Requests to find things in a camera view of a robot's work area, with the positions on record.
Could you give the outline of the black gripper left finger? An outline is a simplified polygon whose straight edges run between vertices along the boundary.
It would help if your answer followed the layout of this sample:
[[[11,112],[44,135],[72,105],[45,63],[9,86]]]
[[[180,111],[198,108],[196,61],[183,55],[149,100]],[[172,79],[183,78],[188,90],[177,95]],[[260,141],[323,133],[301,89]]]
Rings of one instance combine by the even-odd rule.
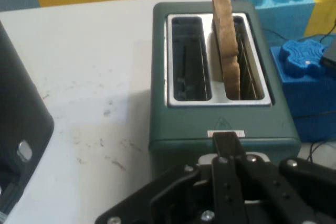
[[[235,132],[213,134],[217,155],[205,165],[179,165],[101,214],[96,223],[247,223],[235,158],[245,151]]]

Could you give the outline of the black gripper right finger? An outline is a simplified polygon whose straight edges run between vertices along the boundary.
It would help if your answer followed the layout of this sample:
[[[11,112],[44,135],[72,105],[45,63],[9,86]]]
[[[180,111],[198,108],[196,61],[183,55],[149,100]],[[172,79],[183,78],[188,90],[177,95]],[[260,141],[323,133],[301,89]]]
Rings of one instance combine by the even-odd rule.
[[[335,170],[302,158],[284,159],[275,166],[248,157],[236,133],[227,137],[238,176],[271,205],[278,221],[335,223]]]

